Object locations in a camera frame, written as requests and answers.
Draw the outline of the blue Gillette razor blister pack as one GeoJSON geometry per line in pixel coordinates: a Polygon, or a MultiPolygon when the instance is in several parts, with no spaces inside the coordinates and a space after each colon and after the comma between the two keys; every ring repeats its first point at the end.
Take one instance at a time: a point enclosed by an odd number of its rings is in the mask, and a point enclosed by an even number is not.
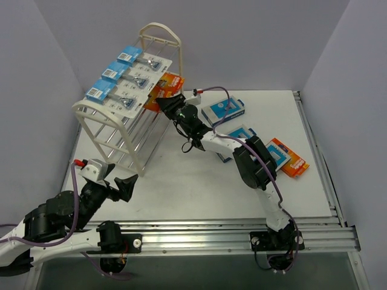
{"type": "Polygon", "coordinates": [[[144,53],[141,48],[133,46],[125,47],[116,60],[130,68],[151,73],[163,73],[172,65],[172,61],[169,59],[144,53]]]}

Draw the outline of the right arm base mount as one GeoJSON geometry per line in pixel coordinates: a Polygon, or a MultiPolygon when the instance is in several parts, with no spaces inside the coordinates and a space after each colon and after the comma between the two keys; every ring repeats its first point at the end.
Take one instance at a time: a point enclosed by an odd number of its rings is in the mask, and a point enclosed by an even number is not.
{"type": "Polygon", "coordinates": [[[252,231],[249,233],[252,251],[290,251],[296,250],[297,233],[280,234],[278,232],[252,231]]]}

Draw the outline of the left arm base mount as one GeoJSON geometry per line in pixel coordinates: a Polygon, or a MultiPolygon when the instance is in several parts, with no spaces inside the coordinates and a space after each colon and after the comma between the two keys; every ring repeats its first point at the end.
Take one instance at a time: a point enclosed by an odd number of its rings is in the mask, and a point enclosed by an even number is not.
{"type": "Polygon", "coordinates": [[[103,254],[138,254],[141,253],[142,237],[139,233],[101,237],[97,244],[103,254]]]}

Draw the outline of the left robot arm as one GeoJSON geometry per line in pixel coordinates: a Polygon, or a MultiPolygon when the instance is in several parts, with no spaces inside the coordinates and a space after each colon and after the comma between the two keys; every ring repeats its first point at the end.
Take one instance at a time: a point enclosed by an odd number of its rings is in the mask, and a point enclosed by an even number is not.
{"type": "Polygon", "coordinates": [[[138,175],[115,178],[112,187],[106,177],[114,168],[98,159],[74,160],[70,166],[73,189],[47,199],[1,238],[1,276],[21,275],[72,253],[119,254],[118,258],[102,257],[99,267],[105,272],[121,272],[126,256],[141,251],[141,234],[124,234],[114,221],[84,229],[107,199],[129,202],[132,198],[138,175]]]}

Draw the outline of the orange Gillette Fusion box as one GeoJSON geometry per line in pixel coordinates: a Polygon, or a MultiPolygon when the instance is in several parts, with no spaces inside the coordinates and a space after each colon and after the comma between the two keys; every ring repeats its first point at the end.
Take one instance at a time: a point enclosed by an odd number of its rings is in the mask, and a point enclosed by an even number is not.
{"type": "Polygon", "coordinates": [[[164,92],[163,97],[171,97],[181,90],[185,78],[171,72],[165,72],[157,82],[157,87],[164,92]]]}

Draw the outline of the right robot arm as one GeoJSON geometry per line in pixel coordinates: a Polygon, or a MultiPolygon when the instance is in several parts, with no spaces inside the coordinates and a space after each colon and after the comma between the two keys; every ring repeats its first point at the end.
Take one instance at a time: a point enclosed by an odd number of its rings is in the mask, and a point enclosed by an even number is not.
{"type": "Polygon", "coordinates": [[[218,133],[199,119],[198,108],[189,104],[183,94],[158,98],[156,102],[192,147],[234,160],[244,184],[258,194],[265,213],[268,241],[273,248],[280,250],[290,241],[299,242],[298,225],[282,205],[284,199],[276,183],[276,161],[259,137],[237,138],[218,133]]]}

